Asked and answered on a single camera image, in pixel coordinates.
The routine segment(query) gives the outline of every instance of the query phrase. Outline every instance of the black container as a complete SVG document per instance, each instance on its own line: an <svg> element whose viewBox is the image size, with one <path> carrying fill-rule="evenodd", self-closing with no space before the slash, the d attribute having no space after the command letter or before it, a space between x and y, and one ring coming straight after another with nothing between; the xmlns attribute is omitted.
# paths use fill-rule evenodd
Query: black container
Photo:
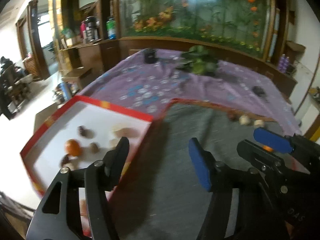
<svg viewBox="0 0 320 240"><path fill-rule="evenodd" d="M96 29L97 29L96 18L94 16L89 16L85 19L84 23L85 23L85 27L87 30L88 41L96 40L97 39L97 37L96 37Z"/></svg>
<svg viewBox="0 0 320 240"><path fill-rule="evenodd" d="M144 56L144 63L154 64L158 61L158 59L156 58L155 49L144 49L143 56Z"/></svg>

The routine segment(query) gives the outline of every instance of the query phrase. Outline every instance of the red and white tray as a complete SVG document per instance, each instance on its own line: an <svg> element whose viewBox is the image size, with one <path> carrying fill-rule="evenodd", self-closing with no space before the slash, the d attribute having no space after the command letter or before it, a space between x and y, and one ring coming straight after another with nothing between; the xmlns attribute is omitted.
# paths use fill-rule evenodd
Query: red and white tray
<svg viewBox="0 0 320 240"><path fill-rule="evenodd" d="M124 173L152 120L151 115L107 101L75 96L47 118L22 149L20 155L36 191L42 196L60 169L60 160L66 154L64 144L68 139L78 140L83 147L82 155L71 161L76 168L81 169L95 160L101 160L112 148L110 141L116 139L111 129L113 126L121 124L133 128L135 136L128 138L130 152L124 166ZM77 127L80 125L90 129L90 138L78 135ZM100 145L98 153L90 152L88 146L91 142Z"/></svg>

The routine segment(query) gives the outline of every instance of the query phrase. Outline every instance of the window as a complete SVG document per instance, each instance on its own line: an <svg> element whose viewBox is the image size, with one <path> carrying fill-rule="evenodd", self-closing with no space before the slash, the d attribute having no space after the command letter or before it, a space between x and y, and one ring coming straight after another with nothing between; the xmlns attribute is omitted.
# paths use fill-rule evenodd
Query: window
<svg viewBox="0 0 320 240"><path fill-rule="evenodd" d="M40 44L42 48L44 46L47 46L50 42L53 41L51 26L49 22L49 14L42 15L39 18L38 32L39 32Z"/></svg>

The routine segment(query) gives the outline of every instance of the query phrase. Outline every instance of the gray cloth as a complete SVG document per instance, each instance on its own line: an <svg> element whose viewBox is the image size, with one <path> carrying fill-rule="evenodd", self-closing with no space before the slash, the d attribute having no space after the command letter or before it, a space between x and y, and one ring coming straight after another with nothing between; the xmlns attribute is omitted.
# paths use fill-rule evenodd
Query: gray cloth
<svg viewBox="0 0 320 240"><path fill-rule="evenodd" d="M267 125L281 132L277 123ZM198 138L217 160L246 171L251 165L238 156L236 146L243 139L254 141L253 130L230 122L219 110L173 105L110 201L120 239L195 240L211 193L198 182L188 141Z"/></svg>

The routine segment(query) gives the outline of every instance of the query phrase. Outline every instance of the white flower print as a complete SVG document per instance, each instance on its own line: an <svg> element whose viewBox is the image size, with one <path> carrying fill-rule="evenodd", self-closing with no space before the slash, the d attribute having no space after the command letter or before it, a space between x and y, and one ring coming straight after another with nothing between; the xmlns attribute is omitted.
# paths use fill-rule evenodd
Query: white flower print
<svg viewBox="0 0 320 240"><path fill-rule="evenodd" d="M147 107L147 113L154 113L155 111L157 111L157 107L156 105L152 105L152 106L148 106Z"/></svg>
<svg viewBox="0 0 320 240"><path fill-rule="evenodd" d="M142 101L138 101L138 102L135 102L133 103L132 105L133 107L139 107L139 106L142 106Z"/></svg>
<svg viewBox="0 0 320 240"><path fill-rule="evenodd" d="M164 98L164 99L161 99L160 100L160 103L161 104L167 104L167 103L169 103L170 102L170 99L169 98Z"/></svg>
<svg viewBox="0 0 320 240"><path fill-rule="evenodd" d="M159 92L157 92L156 94L157 94L158 97L162 97L162 96L164 95L164 92L159 91Z"/></svg>
<svg viewBox="0 0 320 240"><path fill-rule="evenodd" d="M148 90L146 90L145 88L140 88L139 90L138 90L138 93L139 94L144 94L145 92L147 92Z"/></svg>
<svg viewBox="0 0 320 240"><path fill-rule="evenodd" d="M151 96L152 96L152 92L151 92L151 91L149 91L149 92L147 92L147 93L144 93L144 94L142 95L143 98L150 98Z"/></svg>

